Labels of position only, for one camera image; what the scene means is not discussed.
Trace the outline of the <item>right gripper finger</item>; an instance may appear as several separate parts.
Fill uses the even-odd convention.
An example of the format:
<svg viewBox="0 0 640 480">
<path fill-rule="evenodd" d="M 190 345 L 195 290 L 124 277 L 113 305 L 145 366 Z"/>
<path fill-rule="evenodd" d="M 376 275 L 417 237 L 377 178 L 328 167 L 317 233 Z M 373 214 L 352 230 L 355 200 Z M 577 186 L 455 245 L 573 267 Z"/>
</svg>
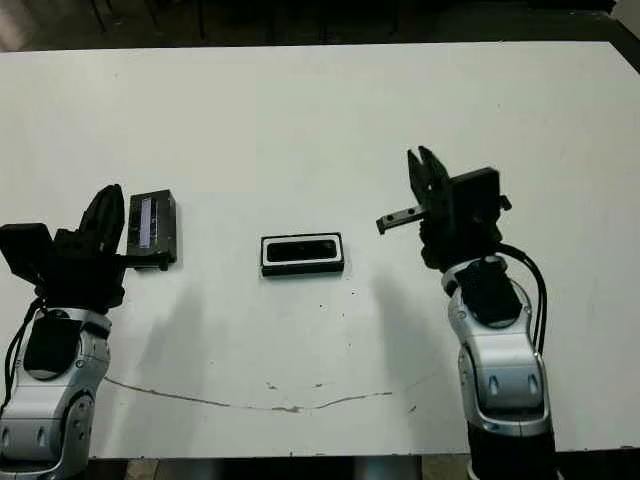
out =
<svg viewBox="0 0 640 480">
<path fill-rule="evenodd" d="M 445 166 L 432 150 L 425 146 L 419 147 L 425 182 L 433 188 L 443 188 L 449 182 L 449 174 Z"/>
<path fill-rule="evenodd" d="M 432 152 L 424 146 L 418 146 L 417 151 L 418 153 L 415 153 L 413 150 L 409 150 L 407 152 L 409 182 L 411 190 L 418 203 L 422 207 L 428 207 L 431 197 Z"/>
</svg>

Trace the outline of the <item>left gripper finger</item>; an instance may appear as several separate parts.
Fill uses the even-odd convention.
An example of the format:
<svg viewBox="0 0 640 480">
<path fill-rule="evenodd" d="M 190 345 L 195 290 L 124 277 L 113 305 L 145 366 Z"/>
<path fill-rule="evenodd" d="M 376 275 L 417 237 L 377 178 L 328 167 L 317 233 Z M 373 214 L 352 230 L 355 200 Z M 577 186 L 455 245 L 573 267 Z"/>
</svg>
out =
<svg viewBox="0 0 640 480">
<path fill-rule="evenodd" d="M 79 234 L 83 246 L 90 253 L 101 253 L 103 250 L 111 191 L 112 185 L 102 188 L 94 196 L 81 218 Z"/>
<path fill-rule="evenodd" d="M 112 185 L 112 222 L 110 227 L 110 252 L 117 252 L 122 231 L 124 228 L 124 196 L 119 184 Z"/>
</svg>

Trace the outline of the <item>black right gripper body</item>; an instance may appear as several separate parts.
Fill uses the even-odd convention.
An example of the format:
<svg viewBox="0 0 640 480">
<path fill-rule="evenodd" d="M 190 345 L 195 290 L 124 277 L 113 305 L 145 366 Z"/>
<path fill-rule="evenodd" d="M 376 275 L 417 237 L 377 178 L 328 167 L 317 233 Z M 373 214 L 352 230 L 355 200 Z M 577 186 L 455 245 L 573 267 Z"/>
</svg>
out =
<svg viewBox="0 0 640 480">
<path fill-rule="evenodd" d="M 497 251 L 503 208 L 498 176 L 455 176 L 443 188 L 430 186 L 430 194 L 428 207 L 418 203 L 377 219 L 378 232 L 418 221 L 424 263 L 440 272 Z"/>
</svg>

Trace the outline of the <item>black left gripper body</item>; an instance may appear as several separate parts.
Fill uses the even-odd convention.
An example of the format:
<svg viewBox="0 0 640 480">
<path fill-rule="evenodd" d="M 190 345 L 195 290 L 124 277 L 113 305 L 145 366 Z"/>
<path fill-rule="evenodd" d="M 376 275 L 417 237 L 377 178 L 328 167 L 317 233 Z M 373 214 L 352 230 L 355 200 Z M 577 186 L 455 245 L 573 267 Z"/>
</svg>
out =
<svg viewBox="0 0 640 480">
<path fill-rule="evenodd" d="M 170 265 L 168 251 L 121 255 L 91 233 L 59 229 L 40 268 L 35 293 L 49 308 L 80 308 L 105 313 L 122 304 L 125 272 Z"/>
</svg>

